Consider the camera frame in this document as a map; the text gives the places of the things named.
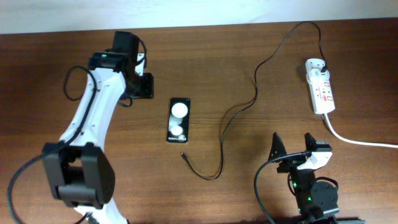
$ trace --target black rectangular device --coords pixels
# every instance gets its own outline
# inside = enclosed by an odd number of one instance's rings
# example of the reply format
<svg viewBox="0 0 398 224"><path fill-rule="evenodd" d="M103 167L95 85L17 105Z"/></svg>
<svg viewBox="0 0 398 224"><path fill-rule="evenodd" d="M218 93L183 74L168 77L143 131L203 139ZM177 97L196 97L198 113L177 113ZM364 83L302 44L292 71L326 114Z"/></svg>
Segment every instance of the black rectangular device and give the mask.
<svg viewBox="0 0 398 224"><path fill-rule="evenodd" d="M188 142L190 107L191 100L188 98L172 98L170 100L167 142Z"/></svg>

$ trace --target small white circle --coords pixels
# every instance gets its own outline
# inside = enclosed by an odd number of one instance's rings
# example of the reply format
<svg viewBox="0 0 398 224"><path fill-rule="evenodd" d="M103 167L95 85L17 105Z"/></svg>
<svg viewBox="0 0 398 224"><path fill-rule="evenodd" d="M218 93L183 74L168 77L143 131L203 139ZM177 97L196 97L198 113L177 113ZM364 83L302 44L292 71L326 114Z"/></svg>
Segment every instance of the small white circle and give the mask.
<svg viewBox="0 0 398 224"><path fill-rule="evenodd" d="M187 113L188 113L188 107L183 103L176 103L172 107L172 114L176 118L183 118L187 115Z"/></svg>
<svg viewBox="0 0 398 224"><path fill-rule="evenodd" d="M180 134L182 134L183 130L182 130L181 126L174 126L174 127L172 127L172 129L170 131L174 136L179 136Z"/></svg>

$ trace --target wood grain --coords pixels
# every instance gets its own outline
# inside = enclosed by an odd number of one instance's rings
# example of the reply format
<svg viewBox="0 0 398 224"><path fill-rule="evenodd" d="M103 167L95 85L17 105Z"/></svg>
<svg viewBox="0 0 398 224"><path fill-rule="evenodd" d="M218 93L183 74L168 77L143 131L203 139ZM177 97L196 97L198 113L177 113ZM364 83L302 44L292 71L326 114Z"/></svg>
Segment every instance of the wood grain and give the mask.
<svg viewBox="0 0 398 224"><path fill-rule="evenodd" d="M346 138L398 143L397 22L319 22L336 103L330 118ZM117 107L106 138L106 155L117 178L114 198L126 218L133 223L265 220L252 183L277 131L288 152L304 150L307 132L331 144L334 155L317 175L340 183L338 217L396 222L398 151L341 142L312 111L304 62L320 55L317 31L310 25L299 28L259 70L256 104L226 135L220 179L199 179L180 157L184 151L202 174L216 172L220 128L240 110L234 105L252 99L255 67L294 24L129 30L149 49L147 71L155 77L155 99ZM12 174L45 142L57 141L75 114L78 103L62 93L65 72L108 48L113 32L0 35L1 223L12 223L5 195ZM85 78L76 73L71 79L70 92L76 96ZM165 141L169 99L176 96L192 101L186 145ZM286 175L275 168L267 167L259 178L264 204L274 217L296 216ZM14 200L27 223L71 223L80 217L51 198L41 164L22 174Z"/></svg>

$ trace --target white cable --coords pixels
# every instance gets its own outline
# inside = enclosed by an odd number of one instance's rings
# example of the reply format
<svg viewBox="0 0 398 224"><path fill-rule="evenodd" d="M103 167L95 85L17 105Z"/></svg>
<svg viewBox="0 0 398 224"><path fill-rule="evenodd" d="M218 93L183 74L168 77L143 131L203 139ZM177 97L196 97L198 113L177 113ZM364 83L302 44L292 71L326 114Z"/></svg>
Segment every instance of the white cable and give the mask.
<svg viewBox="0 0 398 224"><path fill-rule="evenodd" d="M345 139L343 137L341 137L340 135L338 135L335 130L331 127L330 121L329 121L329 117L328 114L323 114L323 117L326 121L326 124L328 125L329 130L340 140L344 141L344 142L348 142L348 143L352 143L352 144L360 144L360 145L364 145L364 146L380 146L380 147L393 147L393 148L398 148L397 145L393 145L393 144L383 144L383 143L370 143L370 142L359 142L359 141L353 141L353 140L349 140L349 139Z"/></svg>

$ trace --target white power strip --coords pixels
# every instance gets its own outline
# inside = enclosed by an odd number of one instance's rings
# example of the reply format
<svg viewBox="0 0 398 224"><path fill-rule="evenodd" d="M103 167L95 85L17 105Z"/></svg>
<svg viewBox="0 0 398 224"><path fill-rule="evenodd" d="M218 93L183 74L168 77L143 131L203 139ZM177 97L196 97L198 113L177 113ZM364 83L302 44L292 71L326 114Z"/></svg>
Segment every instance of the white power strip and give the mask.
<svg viewBox="0 0 398 224"><path fill-rule="evenodd" d="M305 68L307 69L307 82L310 84L311 99L313 111L315 114L321 114L322 118L325 120L326 125L329 130L340 140L352 143L360 144L364 146L380 146L380 147L393 147L398 148L397 145L393 144L383 144L383 143L371 143L371 142L360 142L353 141L341 137L336 133L336 131L331 126L328 113L335 110L335 99L331 94L330 87L330 73L328 70L321 72L322 68L326 65L325 61L322 59L311 58L305 62Z"/></svg>

